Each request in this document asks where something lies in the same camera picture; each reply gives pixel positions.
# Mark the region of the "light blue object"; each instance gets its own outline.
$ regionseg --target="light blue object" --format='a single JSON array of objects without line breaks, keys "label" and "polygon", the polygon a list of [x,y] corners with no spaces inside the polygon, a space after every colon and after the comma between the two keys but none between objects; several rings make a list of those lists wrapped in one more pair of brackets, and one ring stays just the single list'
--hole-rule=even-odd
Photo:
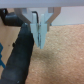
[{"label": "light blue object", "polygon": [[3,68],[5,68],[5,64],[1,60],[1,57],[2,57],[1,52],[2,52],[2,50],[3,50],[3,46],[0,43],[0,66],[2,66]]}]

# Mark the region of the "brown floor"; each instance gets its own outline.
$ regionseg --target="brown floor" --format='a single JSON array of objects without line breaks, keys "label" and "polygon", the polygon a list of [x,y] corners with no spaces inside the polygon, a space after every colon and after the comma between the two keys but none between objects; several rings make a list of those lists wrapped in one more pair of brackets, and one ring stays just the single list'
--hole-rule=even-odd
[{"label": "brown floor", "polygon": [[[5,64],[18,32],[19,28],[6,27],[0,20]],[[44,49],[34,46],[26,84],[84,84],[84,24],[50,27]]]}]

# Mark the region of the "wooden surface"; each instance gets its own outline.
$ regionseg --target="wooden surface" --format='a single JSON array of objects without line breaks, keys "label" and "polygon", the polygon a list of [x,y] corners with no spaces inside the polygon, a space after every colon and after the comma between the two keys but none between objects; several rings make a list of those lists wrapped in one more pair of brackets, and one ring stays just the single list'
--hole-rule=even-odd
[{"label": "wooden surface", "polygon": [[[4,26],[0,42],[6,64],[20,28]],[[46,35],[44,49],[34,45],[26,84],[84,84],[84,25],[54,26]]]}]

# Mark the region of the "white panel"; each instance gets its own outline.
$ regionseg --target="white panel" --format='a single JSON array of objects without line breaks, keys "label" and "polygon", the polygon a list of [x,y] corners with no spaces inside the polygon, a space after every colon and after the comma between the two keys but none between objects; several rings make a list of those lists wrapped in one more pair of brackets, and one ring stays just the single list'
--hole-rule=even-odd
[{"label": "white panel", "polygon": [[0,8],[84,6],[84,0],[0,0]]},{"label": "white panel", "polygon": [[53,21],[53,26],[84,24],[84,7],[62,7],[61,13]]}]

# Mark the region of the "beige surface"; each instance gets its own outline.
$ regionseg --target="beige surface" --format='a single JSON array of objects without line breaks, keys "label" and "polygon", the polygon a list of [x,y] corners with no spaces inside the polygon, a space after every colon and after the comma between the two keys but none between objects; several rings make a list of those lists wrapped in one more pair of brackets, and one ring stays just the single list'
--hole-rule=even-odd
[{"label": "beige surface", "polygon": [[[5,64],[18,32],[0,20]],[[44,49],[34,46],[26,84],[84,84],[84,25],[50,27]]]}]

